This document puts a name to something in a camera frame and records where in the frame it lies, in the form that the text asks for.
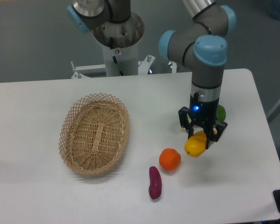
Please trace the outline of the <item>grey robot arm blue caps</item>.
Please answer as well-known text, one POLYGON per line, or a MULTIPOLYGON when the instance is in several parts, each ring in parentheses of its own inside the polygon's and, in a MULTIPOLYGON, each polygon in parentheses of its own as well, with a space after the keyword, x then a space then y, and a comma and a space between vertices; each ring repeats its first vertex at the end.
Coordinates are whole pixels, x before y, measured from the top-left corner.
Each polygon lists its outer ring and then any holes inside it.
MULTIPOLYGON (((237 18, 231 8, 219 6, 214 0, 186 0, 184 5, 193 25, 184 32, 166 31, 158 48, 164 58, 192 71, 190 104, 179 110, 179 120, 189 137, 194 134, 194 126, 201 127, 206 135, 205 148, 209 148, 227 127, 216 113, 227 61, 225 36, 235 28, 237 18)), ((137 73, 137 60, 123 53, 144 34, 143 21, 132 13, 130 1, 75 0, 67 13, 81 32, 92 32, 107 47, 107 75, 137 73)))

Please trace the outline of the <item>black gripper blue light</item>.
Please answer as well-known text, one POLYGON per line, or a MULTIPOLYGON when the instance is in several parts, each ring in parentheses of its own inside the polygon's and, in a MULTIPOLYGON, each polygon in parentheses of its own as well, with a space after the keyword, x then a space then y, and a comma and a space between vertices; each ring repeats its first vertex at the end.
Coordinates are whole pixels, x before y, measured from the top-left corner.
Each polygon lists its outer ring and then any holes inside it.
POLYGON ((219 98, 213 101, 200 101, 198 92, 191 93, 190 107, 182 107, 178 111, 181 128, 188 134, 188 139, 194 134, 194 126, 204 129, 206 135, 205 149, 218 142, 223 135, 228 124, 216 120, 219 98))

